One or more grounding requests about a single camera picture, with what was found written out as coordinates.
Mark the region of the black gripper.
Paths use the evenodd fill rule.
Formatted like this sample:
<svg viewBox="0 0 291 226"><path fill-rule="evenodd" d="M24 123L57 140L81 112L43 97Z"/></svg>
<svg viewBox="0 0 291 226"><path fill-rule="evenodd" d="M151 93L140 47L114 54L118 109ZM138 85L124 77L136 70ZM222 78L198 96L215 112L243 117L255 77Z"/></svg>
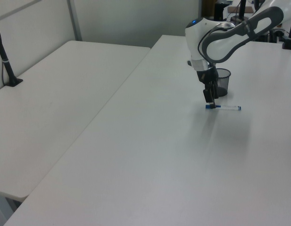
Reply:
<svg viewBox="0 0 291 226"><path fill-rule="evenodd" d="M203 90L204 98L210 109L215 109L215 99L219 98L218 95L218 74L215 67L211 67L205 71L197 71L198 79L204 84L205 89Z"/></svg>

